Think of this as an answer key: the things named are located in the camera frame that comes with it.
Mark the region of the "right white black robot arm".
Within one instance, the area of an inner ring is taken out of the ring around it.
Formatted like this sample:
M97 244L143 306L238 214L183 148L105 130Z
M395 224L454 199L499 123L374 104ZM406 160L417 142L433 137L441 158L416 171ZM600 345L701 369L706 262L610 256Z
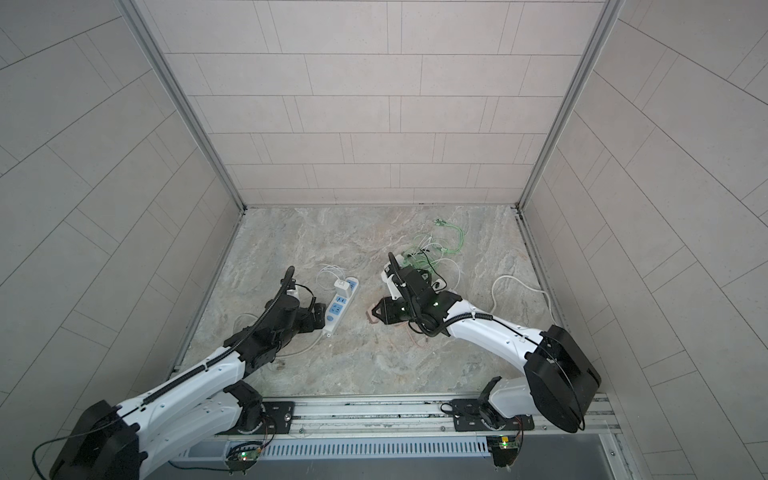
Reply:
M445 335L470 342L522 372L517 379L491 379L467 417L489 430L502 430L510 422L521 426L524 417L535 414L568 433L585 428L601 377L567 330L504 320L453 291L436 290L427 271L401 265L394 254L388 256L382 279L390 294L371 311L380 322L406 323L430 338Z

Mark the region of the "aluminium mounting rail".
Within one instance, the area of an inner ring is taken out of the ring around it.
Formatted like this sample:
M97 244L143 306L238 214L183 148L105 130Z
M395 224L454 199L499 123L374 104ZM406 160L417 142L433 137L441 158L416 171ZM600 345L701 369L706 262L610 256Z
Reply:
M294 396L273 397L267 401L295 403L294 416L287 434L232 435L229 431L213 436L215 440L319 440L332 438L418 438L485 437L494 432L457 432L451 417L440 411L453 399L476 399L475 393Z

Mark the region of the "white multicolour socket power strip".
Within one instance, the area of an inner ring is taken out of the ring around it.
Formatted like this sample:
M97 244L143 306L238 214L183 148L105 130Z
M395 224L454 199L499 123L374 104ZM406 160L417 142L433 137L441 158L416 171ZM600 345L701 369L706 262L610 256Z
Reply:
M440 275L437 275L432 279L431 285L436 292L443 291L447 288L446 280Z

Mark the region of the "green circuit board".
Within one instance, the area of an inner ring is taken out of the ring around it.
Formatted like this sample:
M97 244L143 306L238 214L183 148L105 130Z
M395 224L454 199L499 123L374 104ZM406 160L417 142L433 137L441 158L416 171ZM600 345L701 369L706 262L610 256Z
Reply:
M248 441L232 447L225 457L226 466L231 474L243 475L258 461L263 450L260 441Z
M496 468L509 468L517 460L520 445L514 437L487 436L486 442Z

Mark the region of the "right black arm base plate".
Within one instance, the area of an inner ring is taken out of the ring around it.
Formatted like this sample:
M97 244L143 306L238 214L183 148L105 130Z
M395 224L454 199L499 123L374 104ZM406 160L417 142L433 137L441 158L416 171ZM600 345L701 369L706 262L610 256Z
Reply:
M505 418L488 402L476 399L453 399L442 403L440 411L453 419L457 432L527 432L535 429L532 416Z

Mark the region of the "green charger adapter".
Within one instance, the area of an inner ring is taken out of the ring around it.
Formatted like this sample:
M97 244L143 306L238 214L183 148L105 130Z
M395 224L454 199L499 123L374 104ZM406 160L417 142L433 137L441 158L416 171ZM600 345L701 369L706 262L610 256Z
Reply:
M404 260L408 266L416 269L424 269L423 256L421 254L407 253L404 255Z

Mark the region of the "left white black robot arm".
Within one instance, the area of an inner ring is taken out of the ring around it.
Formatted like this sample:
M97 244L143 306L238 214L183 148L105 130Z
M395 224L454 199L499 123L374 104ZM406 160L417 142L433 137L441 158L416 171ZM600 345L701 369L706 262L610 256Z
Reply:
M262 396L249 375L273 362L299 333L324 327L316 303L302 307L288 267L275 296L250 325L176 377L116 405L88 407L41 479L144 479L200 441L262 421Z

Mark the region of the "pink charger adapter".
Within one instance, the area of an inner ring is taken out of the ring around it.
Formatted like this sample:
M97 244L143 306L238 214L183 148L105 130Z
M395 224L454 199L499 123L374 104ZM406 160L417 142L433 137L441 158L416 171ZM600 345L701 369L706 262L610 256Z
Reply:
M371 309L366 311L366 316L370 324L377 324L380 322L380 320L373 314Z

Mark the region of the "left green circuit board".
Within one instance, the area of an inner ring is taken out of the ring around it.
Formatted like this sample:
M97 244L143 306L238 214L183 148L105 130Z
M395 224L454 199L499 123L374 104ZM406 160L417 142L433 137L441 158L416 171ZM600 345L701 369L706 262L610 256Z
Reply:
M258 461L263 450L260 441L248 441L232 447L225 457L226 466L231 474L243 475Z

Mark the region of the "right green circuit board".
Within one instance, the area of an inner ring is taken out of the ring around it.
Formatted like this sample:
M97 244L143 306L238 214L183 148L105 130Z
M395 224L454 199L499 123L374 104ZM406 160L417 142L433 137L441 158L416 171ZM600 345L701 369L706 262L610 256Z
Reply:
M509 468L517 460L520 445L514 437L487 436L486 442L496 468Z

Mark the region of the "white blue socket power strip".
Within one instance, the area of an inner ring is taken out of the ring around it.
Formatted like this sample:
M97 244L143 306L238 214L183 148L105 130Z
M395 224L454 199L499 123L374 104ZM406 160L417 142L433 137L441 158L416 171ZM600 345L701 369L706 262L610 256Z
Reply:
M345 313L349 310L352 300L354 299L357 291L359 290L359 280L355 277L346 277L345 280L352 284L353 291L349 298L339 296L335 291L335 295L332 301L326 308L324 313L325 325L323 333L326 337L331 337L344 318Z

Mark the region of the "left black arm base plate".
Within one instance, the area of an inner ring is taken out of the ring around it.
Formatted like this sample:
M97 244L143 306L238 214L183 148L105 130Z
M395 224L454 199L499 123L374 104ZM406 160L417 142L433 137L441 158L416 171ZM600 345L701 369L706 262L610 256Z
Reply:
M244 408L235 426L229 431L235 435L287 434L294 416L295 403L267 401L258 406Z

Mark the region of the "white charger adapter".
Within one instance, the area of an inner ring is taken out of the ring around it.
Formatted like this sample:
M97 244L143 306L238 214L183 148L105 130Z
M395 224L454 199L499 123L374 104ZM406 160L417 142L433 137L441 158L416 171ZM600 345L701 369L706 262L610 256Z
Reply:
M349 298L352 295L352 284L345 279L337 279L334 282L334 288L336 293L341 297Z

